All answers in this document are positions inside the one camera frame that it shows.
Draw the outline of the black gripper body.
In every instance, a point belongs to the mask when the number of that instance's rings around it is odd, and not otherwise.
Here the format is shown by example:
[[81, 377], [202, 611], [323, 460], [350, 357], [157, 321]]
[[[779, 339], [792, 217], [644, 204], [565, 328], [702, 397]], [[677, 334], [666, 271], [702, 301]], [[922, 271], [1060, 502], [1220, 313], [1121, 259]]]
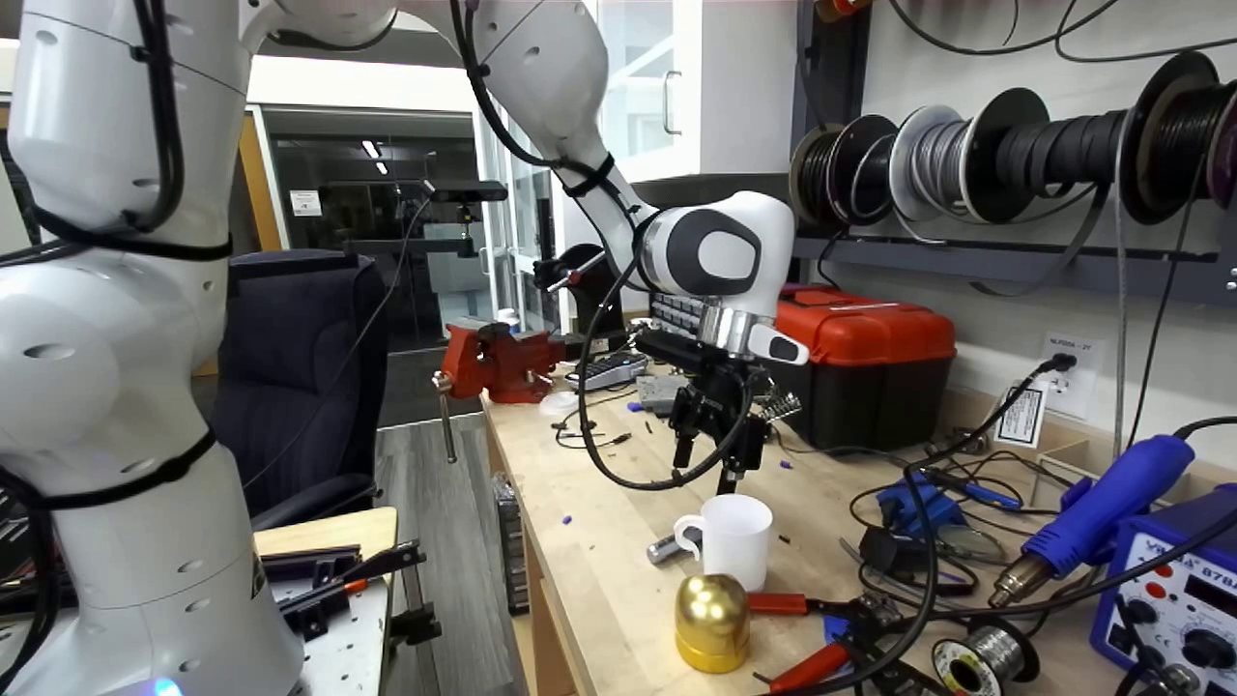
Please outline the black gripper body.
[[673, 397], [668, 426], [692, 426], [694, 436], [706, 433], [724, 451], [739, 440], [766, 440], [770, 426], [753, 413], [753, 373], [744, 365], [666, 328], [637, 334], [635, 347], [688, 377]]

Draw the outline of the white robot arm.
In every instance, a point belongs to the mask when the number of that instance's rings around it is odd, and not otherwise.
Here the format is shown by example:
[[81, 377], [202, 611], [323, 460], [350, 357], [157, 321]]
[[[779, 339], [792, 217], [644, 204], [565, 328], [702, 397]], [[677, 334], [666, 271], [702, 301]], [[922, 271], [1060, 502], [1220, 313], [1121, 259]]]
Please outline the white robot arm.
[[229, 190], [273, 32], [364, 47], [418, 16], [588, 214], [614, 264], [706, 307], [733, 360], [801, 365], [770, 192], [648, 208], [594, 112], [579, 0], [21, 0], [7, 152], [41, 240], [0, 268], [0, 460], [41, 592], [3, 696], [291, 696], [301, 641], [256, 561], [234, 458], [188, 377], [220, 347]]

